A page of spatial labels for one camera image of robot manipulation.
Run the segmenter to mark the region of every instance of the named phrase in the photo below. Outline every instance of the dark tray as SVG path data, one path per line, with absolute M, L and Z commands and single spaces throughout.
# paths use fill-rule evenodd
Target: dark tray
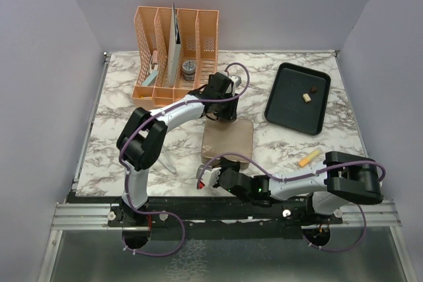
M 313 86 L 317 92 L 311 94 Z M 276 74 L 264 117 L 277 125 L 318 135 L 323 127 L 329 88 L 330 76 L 326 73 L 283 63 Z M 304 102 L 305 93 L 310 95 L 310 102 Z

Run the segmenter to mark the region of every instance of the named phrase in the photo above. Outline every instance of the marble table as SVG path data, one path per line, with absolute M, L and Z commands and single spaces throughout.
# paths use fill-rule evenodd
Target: marble table
M 243 63 L 250 71 L 251 83 L 238 105 L 238 118 L 254 123 L 253 159 L 271 173 L 297 170 L 298 161 L 314 148 L 363 155 L 358 127 L 346 96 L 334 53 L 240 53 L 220 52 L 218 71 L 231 62 Z M 264 109 L 276 71 L 283 62 L 328 73 L 332 79 L 323 130 L 310 136 L 269 123 Z M 77 187 L 78 196 L 119 196 L 124 187 L 124 168 L 118 163 L 116 140 L 134 110 L 131 100 L 139 71 L 138 52 L 116 52 L 102 88 L 91 137 L 87 145 Z M 244 71 L 232 73 L 246 81 Z M 205 119 L 187 122 L 165 139 L 165 147 L 175 163 L 177 174 L 160 162 L 150 169 L 148 194 L 156 196 L 231 195 L 222 189 L 196 189 L 196 171 L 201 164 L 200 150 Z M 246 174 L 261 174 L 250 164 Z

